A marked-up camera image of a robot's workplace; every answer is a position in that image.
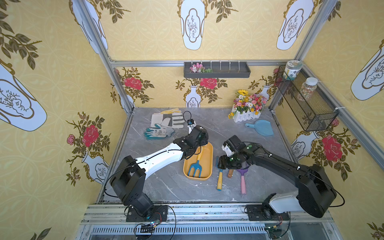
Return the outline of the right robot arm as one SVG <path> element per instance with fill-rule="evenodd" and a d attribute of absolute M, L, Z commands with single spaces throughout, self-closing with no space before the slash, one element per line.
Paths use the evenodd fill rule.
<path fill-rule="evenodd" d="M 261 144 L 243 142 L 236 135 L 223 143 L 226 153 L 219 158 L 220 169 L 242 169 L 243 163 L 267 169 L 284 178 L 297 189 L 292 197 L 273 195 L 268 205 L 276 213 L 305 211 L 315 218 L 322 218 L 337 197 L 323 167 L 305 166 L 286 160 L 266 150 Z"/>

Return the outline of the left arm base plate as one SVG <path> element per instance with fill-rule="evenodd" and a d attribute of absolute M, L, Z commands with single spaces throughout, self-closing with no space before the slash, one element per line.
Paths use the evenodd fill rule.
<path fill-rule="evenodd" d="M 126 207 L 124 210 L 126 222 L 149 223 L 156 220 L 165 222 L 168 217 L 168 207 L 165 205 L 155 205 L 146 213 L 140 213 L 133 206 Z"/>

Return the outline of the yellow plastic storage tray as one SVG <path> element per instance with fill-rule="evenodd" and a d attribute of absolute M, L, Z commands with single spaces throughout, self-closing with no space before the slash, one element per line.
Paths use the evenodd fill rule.
<path fill-rule="evenodd" d="M 192 157 L 184 160 L 184 175 L 190 180 L 208 180 L 213 171 L 213 150 L 211 143 L 198 147 Z"/>

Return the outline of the purple rake pink handle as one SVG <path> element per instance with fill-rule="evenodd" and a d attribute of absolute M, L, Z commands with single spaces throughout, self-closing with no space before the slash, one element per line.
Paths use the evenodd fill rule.
<path fill-rule="evenodd" d="M 241 193 L 242 195 L 246 195 L 247 189 L 246 189 L 245 173 L 248 172 L 248 169 L 238 169 L 237 171 L 241 174 Z"/>

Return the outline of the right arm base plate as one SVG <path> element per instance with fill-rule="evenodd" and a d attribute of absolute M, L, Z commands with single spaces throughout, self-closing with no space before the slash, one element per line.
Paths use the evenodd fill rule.
<path fill-rule="evenodd" d="M 249 221 L 276 221 L 284 222 L 290 220 L 289 213 L 276 213 L 271 207 L 264 205 L 246 205 L 244 208 L 245 214 L 247 214 Z"/>

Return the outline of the teal rake yellow handle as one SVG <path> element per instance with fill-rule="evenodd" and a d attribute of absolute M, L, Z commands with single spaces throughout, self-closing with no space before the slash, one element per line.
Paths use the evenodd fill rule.
<path fill-rule="evenodd" d="M 198 178 L 201 177 L 202 170 L 203 170 L 202 166 L 200 165 L 202 153 L 203 153 L 203 148 L 201 147 L 200 152 L 197 154 L 197 161 L 191 164 L 189 168 L 188 176 L 196 177 L 196 173 L 199 173 Z"/>

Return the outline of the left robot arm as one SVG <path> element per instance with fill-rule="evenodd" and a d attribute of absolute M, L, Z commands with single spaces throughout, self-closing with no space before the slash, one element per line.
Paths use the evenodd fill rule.
<path fill-rule="evenodd" d="M 154 204 L 143 193 L 145 180 L 172 163 L 192 157 L 208 144 L 208 139 L 207 130 L 197 125 L 188 135 L 155 153 L 137 159 L 125 157 L 108 181 L 123 205 L 132 206 L 140 216 L 149 218 L 154 213 Z"/>

